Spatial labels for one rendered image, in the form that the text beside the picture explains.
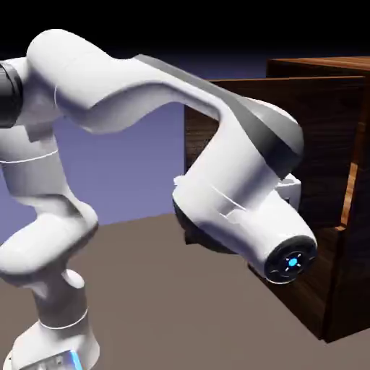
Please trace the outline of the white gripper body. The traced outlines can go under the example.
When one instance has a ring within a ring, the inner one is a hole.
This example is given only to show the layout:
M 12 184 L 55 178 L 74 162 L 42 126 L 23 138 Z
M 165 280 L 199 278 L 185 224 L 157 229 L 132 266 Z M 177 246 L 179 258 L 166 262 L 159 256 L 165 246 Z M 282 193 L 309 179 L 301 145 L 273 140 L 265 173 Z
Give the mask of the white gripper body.
M 275 187 L 280 197 L 295 210 L 298 210 L 301 201 L 301 181 L 292 173 L 280 180 Z

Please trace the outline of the dark wooden cabinet door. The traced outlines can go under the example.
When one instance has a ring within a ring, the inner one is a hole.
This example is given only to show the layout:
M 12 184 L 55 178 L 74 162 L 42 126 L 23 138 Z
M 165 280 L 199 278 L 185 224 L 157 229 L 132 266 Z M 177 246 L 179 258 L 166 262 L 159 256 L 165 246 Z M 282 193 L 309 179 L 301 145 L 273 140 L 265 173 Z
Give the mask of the dark wooden cabinet door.
M 335 282 L 335 260 L 343 244 L 345 226 L 315 230 L 317 257 L 307 271 L 285 285 L 262 283 L 318 339 L 322 340 L 327 326 L 327 312 Z
M 299 212 L 321 247 L 334 246 L 340 230 L 365 79 L 291 77 L 222 79 L 212 83 L 287 111 L 304 132 L 304 159 L 293 172 L 301 181 Z

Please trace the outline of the dark wooden cabinet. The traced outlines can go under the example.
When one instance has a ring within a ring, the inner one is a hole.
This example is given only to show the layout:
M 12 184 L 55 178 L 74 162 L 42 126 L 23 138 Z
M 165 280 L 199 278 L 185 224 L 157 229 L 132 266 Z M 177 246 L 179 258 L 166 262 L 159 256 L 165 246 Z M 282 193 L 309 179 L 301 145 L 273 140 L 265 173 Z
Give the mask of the dark wooden cabinet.
M 335 282 L 323 338 L 332 342 L 370 328 L 370 56 L 267 62 L 265 78 L 291 77 L 365 79 L 340 224 L 345 226 L 345 236 L 335 260 Z

